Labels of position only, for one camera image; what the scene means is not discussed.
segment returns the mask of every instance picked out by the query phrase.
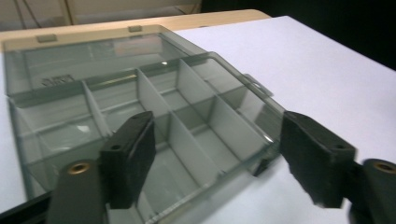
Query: plastic organizer box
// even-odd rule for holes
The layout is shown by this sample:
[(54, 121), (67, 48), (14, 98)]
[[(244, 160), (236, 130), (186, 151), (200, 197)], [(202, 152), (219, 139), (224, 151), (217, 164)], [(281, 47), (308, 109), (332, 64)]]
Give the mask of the plastic organizer box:
[(134, 114), (152, 111), (157, 155), (139, 202), (112, 223), (169, 222), (176, 210), (278, 155), (283, 109), (250, 76), (160, 26), (5, 43), (7, 95), (26, 185), (97, 159)]

